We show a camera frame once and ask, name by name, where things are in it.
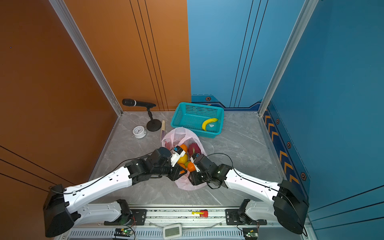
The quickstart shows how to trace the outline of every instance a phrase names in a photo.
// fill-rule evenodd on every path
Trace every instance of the yellow banana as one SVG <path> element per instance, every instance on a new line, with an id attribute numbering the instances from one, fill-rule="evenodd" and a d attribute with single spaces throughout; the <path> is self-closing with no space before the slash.
<path id="1" fill-rule="evenodd" d="M 210 118 L 210 119 L 207 119 L 203 122 L 203 125 L 201 126 L 201 128 L 206 131 L 206 128 L 207 128 L 207 124 L 210 124 L 212 122 L 217 122 L 218 119 L 217 118 Z"/>

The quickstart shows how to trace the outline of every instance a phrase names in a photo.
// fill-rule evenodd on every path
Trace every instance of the microphone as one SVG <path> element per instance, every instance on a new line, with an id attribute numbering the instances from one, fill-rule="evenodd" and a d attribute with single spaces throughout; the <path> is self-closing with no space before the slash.
<path id="1" fill-rule="evenodd" d="M 128 107 L 133 107 L 133 106 L 146 107 L 146 108 L 156 107 L 156 104 L 154 104 L 154 103 L 146 103 L 146 102 L 136 101 L 136 100 L 133 100 L 130 98 L 124 98 L 122 100 L 122 104 L 124 106 L 128 106 Z"/>

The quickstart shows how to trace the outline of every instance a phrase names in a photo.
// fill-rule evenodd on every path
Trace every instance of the marble surface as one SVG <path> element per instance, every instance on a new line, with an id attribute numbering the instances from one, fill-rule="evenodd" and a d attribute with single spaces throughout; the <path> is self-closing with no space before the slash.
<path id="1" fill-rule="evenodd" d="M 166 121 L 166 132 L 174 112 L 153 112 L 155 119 Z M 149 117 L 147 112 L 124 112 L 114 132 L 106 153 L 96 169 L 95 178 L 109 173 L 125 159 L 140 157 L 161 147 L 160 130 L 147 131 L 142 139 L 133 137 L 134 127 L 145 126 Z M 207 154 L 221 152 L 231 156 L 234 167 L 248 175 L 281 182 L 278 170 L 273 164 L 265 140 L 256 119 L 256 113 L 225 112 L 223 129 L 216 138 L 200 137 Z M 216 154 L 210 159 L 217 165 L 231 165 L 227 156 Z M 181 204 L 181 205 L 222 205 L 240 206 L 243 199 L 258 200 L 238 190 L 221 187 L 212 190 L 208 186 L 194 191 L 179 189 L 167 177 L 150 179 L 134 186 L 117 190 L 99 198 L 94 203 L 112 202 L 126 199 L 128 204 Z"/>

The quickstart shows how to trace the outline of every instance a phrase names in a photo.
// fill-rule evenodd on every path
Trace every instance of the pink plastic bag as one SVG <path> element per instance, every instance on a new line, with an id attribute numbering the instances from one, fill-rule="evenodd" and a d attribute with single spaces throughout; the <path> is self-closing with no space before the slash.
<path id="1" fill-rule="evenodd" d="M 177 127 L 167 133 L 167 135 L 165 135 L 165 137 L 161 140 L 161 146 L 167 148 L 168 150 L 171 150 L 174 146 L 180 146 L 182 144 L 189 146 L 191 143 L 194 142 L 197 143 L 197 145 L 199 146 L 201 153 L 207 155 L 197 135 L 191 130 L 183 127 Z M 205 182 L 200 185 L 193 186 L 192 183 L 189 181 L 188 176 L 189 172 L 175 181 L 178 188 L 187 191 L 193 191 L 196 189 L 200 189 L 207 184 Z"/>

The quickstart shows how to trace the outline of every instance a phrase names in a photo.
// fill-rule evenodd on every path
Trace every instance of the microphone stand base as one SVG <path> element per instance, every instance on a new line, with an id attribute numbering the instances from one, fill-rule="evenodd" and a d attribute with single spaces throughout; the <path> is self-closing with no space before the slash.
<path id="1" fill-rule="evenodd" d="M 161 128 L 161 121 L 158 119 L 152 119 L 147 123 L 147 130 L 155 132 Z"/>

